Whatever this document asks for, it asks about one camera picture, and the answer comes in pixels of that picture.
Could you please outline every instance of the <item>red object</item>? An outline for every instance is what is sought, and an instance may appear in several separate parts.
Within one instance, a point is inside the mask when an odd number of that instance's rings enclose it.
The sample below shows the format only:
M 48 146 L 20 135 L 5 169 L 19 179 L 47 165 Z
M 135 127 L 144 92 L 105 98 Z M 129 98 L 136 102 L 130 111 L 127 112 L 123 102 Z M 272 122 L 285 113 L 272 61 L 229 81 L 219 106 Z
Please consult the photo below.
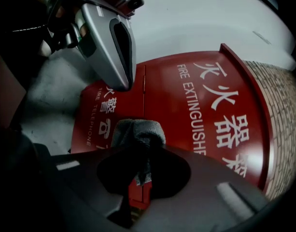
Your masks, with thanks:
M 100 88 L 100 99 L 95 100 Z M 130 92 L 109 93 L 104 98 L 106 92 L 103 82 L 82 92 L 72 153 L 94 150 L 97 145 L 110 147 L 120 119 L 155 120 L 168 145 L 215 158 L 261 190 L 267 188 L 273 164 L 268 108 L 247 67 L 225 44 L 219 52 L 184 53 L 141 63 Z M 100 112 L 102 102 L 111 97 L 116 98 L 114 113 Z M 105 139 L 99 127 L 108 118 L 111 127 Z M 133 183 L 130 203 L 146 207 L 151 186 L 145 188 Z

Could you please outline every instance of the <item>gray floor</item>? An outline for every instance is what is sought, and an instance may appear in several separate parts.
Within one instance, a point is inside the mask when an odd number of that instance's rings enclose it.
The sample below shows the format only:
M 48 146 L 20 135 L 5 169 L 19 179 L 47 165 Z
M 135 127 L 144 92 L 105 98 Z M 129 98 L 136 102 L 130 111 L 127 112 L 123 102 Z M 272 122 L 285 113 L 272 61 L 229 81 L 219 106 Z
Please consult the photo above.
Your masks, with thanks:
M 80 93 L 97 79 L 76 48 L 51 55 L 28 92 L 23 133 L 51 155 L 67 154 Z

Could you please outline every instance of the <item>brick wall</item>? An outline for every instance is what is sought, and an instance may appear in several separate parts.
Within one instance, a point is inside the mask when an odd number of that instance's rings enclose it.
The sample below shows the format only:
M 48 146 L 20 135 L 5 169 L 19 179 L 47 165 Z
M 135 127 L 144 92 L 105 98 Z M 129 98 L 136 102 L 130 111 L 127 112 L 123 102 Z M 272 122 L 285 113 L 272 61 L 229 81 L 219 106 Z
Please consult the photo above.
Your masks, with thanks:
M 244 62 L 265 97 L 273 129 L 274 163 L 266 195 L 274 199 L 296 176 L 296 80 L 269 64 Z

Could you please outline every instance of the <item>white wall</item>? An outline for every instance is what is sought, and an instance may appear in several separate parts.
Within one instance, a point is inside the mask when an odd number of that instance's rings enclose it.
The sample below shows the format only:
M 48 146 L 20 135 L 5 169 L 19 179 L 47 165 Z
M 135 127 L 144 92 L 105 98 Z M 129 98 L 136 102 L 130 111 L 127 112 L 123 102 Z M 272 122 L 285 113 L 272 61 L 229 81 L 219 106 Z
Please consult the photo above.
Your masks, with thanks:
M 145 0 L 131 20 L 137 62 L 226 43 L 243 60 L 293 69 L 295 39 L 259 0 Z M 271 44 L 265 43 L 256 31 Z

